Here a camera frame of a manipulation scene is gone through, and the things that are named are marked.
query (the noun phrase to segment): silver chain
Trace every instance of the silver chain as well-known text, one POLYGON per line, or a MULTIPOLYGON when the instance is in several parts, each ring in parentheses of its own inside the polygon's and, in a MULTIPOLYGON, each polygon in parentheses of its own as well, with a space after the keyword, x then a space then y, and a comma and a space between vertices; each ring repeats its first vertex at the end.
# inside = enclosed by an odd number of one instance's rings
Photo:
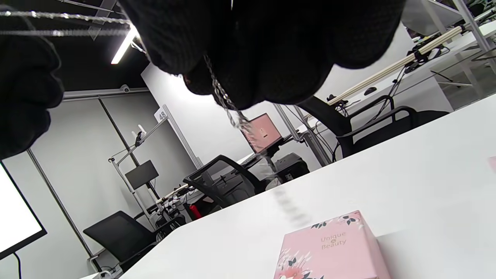
POLYGON ((82 14, 70 14, 70 13, 55 13, 55 12, 43 12, 43 11, 0 11, 0 16, 15 16, 15 17, 32 17, 32 18, 65 18, 65 19, 81 19, 85 21, 97 20, 108 23, 119 23, 132 25, 130 20, 122 18, 110 18, 103 16, 90 16, 82 14))
MULTIPOLYGON (((222 107, 224 108, 224 110, 227 113, 227 116, 229 117, 229 121, 231 121, 231 125, 242 131, 246 131, 248 138, 250 139, 252 144, 255 144, 256 146, 258 143, 255 140, 251 123, 246 118, 246 116, 244 116, 244 114, 239 109, 236 108, 236 106, 229 98, 224 88, 221 86, 219 80, 214 74, 213 66, 210 58, 207 55, 204 55, 203 58, 205 59, 205 63, 207 64, 207 68, 210 72, 210 76, 212 77, 212 86, 214 88, 215 96, 217 96, 217 98, 220 100, 222 107), (229 110, 233 110, 236 112, 239 118, 239 124, 236 124, 233 115, 229 110)), ((258 154, 258 156, 262 156, 264 157, 264 159, 270 160, 270 158, 267 158, 261 154, 258 154)), ((272 179, 278 178, 275 175, 275 173, 269 173, 268 176, 272 179)), ((292 221, 296 227, 302 227, 309 224, 311 218, 303 211, 301 211, 297 205, 294 204, 291 198, 287 195, 286 191, 284 191, 281 187, 275 187, 273 189, 273 192, 277 202, 279 203, 281 208, 286 212, 286 214, 290 217, 290 221, 292 221)))
POLYGON ((81 36, 125 36, 129 33, 126 29, 102 29, 102 30, 21 30, 0 31, 1 35, 11 36, 40 36, 40 37, 81 37, 81 36))

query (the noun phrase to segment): gloved hand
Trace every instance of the gloved hand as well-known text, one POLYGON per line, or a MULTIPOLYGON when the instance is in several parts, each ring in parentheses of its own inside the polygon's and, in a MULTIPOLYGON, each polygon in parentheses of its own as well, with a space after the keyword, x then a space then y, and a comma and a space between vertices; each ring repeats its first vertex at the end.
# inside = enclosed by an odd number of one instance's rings
POLYGON ((213 94, 207 54, 238 109, 298 104, 334 64, 365 68, 389 47, 405 0, 120 0, 151 62, 213 94))
MULTIPOLYGON (((0 5, 0 10, 12 8, 0 5)), ((4 30, 33 26, 24 18, 0 17, 4 30)), ((60 60, 40 37, 0 36, 0 160, 27 150, 48 130, 49 108, 60 104, 63 88, 53 72, 60 60)))

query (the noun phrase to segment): pink gift box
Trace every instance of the pink gift box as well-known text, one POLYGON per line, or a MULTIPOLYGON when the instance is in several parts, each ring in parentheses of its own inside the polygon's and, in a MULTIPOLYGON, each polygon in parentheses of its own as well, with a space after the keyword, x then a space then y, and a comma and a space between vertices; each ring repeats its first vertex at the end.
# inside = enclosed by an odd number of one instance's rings
POLYGON ((360 211, 286 234, 274 279, 390 279, 360 211))

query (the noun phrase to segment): monitor screen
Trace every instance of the monitor screen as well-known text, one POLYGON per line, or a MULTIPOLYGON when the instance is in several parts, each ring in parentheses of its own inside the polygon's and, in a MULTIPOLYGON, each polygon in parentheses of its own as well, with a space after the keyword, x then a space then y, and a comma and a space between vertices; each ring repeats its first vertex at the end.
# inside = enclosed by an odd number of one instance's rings
POLYGON ((249 137, 247 131, 242 131, 255 153, 260 153, 280 140, 281 134, 270 117, 264 113, 250 120, 253 136, 249 137))
POLYGON ((0 163, 0 260, 47 234, 0 163))
POLYGON ((131 183, 132 188, 136 190, 157 178, 158 172, 153 166, 152 161, 148 160, 144 164, 126 173, 125 176, 129 180, 129 183, 131 183))

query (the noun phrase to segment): fluorescent light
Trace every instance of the fluorescent light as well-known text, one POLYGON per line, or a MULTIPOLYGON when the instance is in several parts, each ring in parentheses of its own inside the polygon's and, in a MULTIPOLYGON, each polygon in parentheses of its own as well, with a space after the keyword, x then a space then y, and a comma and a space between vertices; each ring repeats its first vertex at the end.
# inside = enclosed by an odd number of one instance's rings
POLYGON ((116 55, 114 56, 114 59, 112 59, 112 64, 117 64, 119 63, 119 61, 121 61, 121 58, 124 56, 124 53, 126 52, 127 48, 129 47, 129 45, 136 36, 138 36, 138 31, 136 30, 136 27, 132 25, 131 29, 129 30, 129 33, 126 35, 123 41, 123 44, 117 51, 116 55))

